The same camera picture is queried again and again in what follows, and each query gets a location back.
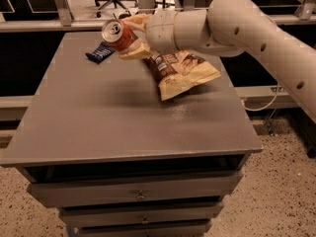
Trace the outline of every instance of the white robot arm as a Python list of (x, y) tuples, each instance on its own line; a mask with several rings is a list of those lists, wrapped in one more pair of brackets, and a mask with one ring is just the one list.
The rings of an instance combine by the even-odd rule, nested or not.
[(161, 11), (146, 24), (151, 48), (255, 57), (316, 122), (316, 50), (281, 30), (251, 0), (213, 0), (208, 10)]

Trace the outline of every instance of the snack bag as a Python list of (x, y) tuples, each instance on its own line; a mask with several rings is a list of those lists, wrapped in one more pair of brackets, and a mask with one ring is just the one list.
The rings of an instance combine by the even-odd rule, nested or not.
[(220, 76), (209, 62), (186, 50), (166, 55), (155, 53), (144, 60), (158, 83), (162, 101)]

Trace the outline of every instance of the drawer handle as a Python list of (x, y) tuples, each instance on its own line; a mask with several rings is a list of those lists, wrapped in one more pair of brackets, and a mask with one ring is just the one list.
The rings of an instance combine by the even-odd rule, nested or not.
[(142, 193), (142, 190), (140, 190), (140, 191), (138, 192), (138, 195), (136, 196), (136, 199), (137, 199), (138, 201), (143, 201), (143, 200), (146, 199), (146, 196)]
[(143, 220), (141, 221), (141, 223), (142, 223), (143, 225), (149, 224), (149, 221), (147, 220), (147, 217), (146, 217), (146, 216), (144, 216), (144, 218), (143, 218)]

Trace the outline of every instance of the black desk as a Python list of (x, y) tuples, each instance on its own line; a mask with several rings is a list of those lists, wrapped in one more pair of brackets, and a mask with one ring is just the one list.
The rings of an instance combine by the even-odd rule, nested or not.
[(80, 236), (203, 233), (262, 145), (222, 76), (161, 102), (142, 61), (85, 57), (100, 33), (66, 34), (0, 164)]

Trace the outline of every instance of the power cord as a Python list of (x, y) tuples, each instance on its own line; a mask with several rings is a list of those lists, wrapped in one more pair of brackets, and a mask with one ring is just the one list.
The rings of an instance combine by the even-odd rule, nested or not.
[(272, 100), (267, 105), (265, 105), (265, 106), (263, 106), (261, 108), (257, 108), (257, 109), (248, 108), (248, 107), (246, 107), (245, 102), (243, 101), (243, 106), (244, 106), (245, 110), (247, 110), (249, 112), (259, 112), (259, 111), (265, 110), (266, 108), (268, 108), (271, 104), (273, 104), (275, 102), (275, 100), (277, 98), (278, 89), (279, 89), (279, 83), (277, 83), (277, 85), (276, 85), (276, 94), (275, 94), (275, 96), (272, 98)]

